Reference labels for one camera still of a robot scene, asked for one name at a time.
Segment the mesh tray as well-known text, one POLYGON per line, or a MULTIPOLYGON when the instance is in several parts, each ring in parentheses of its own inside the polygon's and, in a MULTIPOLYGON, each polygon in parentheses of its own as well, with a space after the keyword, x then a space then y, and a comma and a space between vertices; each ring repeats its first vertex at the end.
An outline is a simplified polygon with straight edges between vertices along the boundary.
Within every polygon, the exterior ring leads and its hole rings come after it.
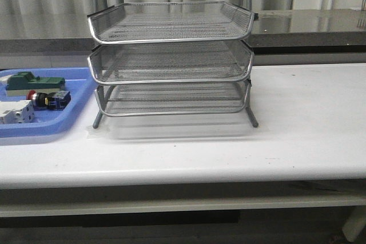
POLYGON ((110 117, 237 113, 248 104, 251 83, 148 83, 99 85, 97 105, 110 117))
POLYGON ((224 1, 122 3, 88 15, 102 45, 244 39, 255 13, 224 1))
POLYGON ((253 57, 233 40, 98 46, 87 62, 100 85, 236 82, 249 78, 253 57))

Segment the red emergency stop button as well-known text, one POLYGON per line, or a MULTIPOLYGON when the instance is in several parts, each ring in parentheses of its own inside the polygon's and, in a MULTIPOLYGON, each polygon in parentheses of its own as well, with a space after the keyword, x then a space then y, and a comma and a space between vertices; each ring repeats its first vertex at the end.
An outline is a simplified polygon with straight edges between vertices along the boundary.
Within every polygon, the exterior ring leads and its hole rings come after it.
POLYGON ((39 110, 63 110, 71 101, 70 91, 60 90, 52 93, 41 93, 30 90, 26 96, 39 110))

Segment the clear tape patch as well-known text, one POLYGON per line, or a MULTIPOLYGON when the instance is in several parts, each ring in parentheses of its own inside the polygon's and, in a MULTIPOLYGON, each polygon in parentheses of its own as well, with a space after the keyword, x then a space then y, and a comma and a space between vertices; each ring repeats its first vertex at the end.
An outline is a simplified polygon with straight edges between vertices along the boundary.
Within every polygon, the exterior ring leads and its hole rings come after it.
POLYGON ((88 126, 86 128, 87 139, 100 139, 100 138, 106 138, 109 139, 112 134, 109 126, 106 125, 99 125, 97 128, 94 128, 93 126, 88 126))

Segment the blue plastic tray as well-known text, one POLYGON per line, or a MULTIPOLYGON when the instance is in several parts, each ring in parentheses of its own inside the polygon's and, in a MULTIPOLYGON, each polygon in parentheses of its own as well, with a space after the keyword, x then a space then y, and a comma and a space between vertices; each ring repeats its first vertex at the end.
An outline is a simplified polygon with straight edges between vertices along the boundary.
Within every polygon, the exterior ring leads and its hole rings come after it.
POLYGON ((63 77, 71 101, 64 110, 36 110, 30 123, 1 125, 1 138, 53 135, 67 131, 74 124, 96 87, 87 67, 24 68, 2 70, 1 76, 30 71, 34 76, 63 77))

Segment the dark granite counter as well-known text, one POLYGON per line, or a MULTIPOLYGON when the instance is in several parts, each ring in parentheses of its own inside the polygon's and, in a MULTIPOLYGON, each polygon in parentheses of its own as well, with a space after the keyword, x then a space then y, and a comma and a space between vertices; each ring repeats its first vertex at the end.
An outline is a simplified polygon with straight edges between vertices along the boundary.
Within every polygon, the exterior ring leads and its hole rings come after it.
MULTIPOLYGON (((256 54, 363 53, 365 12, 265 10, 245 40, 256 54)), ((94 39, 86 14, 1 16, 1 53, 90 51, 94 39)))

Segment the white circuit breaker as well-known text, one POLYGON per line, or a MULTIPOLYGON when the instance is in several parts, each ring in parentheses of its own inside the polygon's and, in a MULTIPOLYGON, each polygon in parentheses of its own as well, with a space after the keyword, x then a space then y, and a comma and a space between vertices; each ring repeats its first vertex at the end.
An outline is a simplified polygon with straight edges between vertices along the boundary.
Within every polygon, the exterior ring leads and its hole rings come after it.
POLYGON ((31 100, 1 101, 1 124, 30 123, 34 120, 31 100))

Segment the white table leg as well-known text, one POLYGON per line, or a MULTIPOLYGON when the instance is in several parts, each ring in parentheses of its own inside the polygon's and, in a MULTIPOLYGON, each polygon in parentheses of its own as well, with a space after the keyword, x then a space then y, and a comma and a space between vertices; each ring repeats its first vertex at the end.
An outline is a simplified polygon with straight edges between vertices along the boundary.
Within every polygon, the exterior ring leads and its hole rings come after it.
POLYGON ((354 242, 365 228, 365 206, 357 206, 342 227, 342 232, 348 242, 354 242))

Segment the green electrical switch block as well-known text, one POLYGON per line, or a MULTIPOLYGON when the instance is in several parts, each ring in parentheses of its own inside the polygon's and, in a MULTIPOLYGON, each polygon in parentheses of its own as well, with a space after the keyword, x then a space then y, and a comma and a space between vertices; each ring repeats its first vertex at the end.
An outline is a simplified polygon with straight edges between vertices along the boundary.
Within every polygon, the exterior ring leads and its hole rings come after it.
POLYGON ((31 71, 21 71, 8 78, 5 91, 7 96, 22 96, 31 90, 51 93, 64 90, 65 86, 66 81, 62 77, 40 77, 31 71))

